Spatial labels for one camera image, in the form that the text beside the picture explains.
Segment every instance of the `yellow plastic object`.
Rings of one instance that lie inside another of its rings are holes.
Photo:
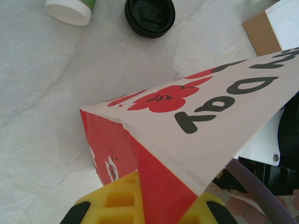
[[[79,199],[91,205],[81,224],[144,224],[138,171]]]
[[[219,224],[207,202],[224,206],[221,199],[203,193],[178,224]],[[72,209],[61,224],[145,224],[138,171],[79,199]],[[229,219],[221,220],[227,224]]]

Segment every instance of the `paper bag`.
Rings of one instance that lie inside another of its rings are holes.
[[[81,115],[107,184],[139,170],[149,224],[175,224],[299,90],[299,48],[212,68]]]

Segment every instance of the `screw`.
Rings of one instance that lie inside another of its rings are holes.
[[[273,155],[273,161],[274,161],[274,162],[277,162],[278,160],[279,160],[279,155],[274,154],[274,155]]]

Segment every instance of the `marble surface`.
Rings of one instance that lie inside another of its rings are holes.
[[[43,0],[0,1],[0,223],[58,224],[101,183],[79,108],[256,57],[242,21],[274,0],[174,0],[156,40],[133,33],[125,0],[91,22],[52,18]]]

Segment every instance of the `black cup lid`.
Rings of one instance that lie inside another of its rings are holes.
[[[135,33],[158,38],[172,27],[175,9],[171,0],[127,0],[125,15]]]

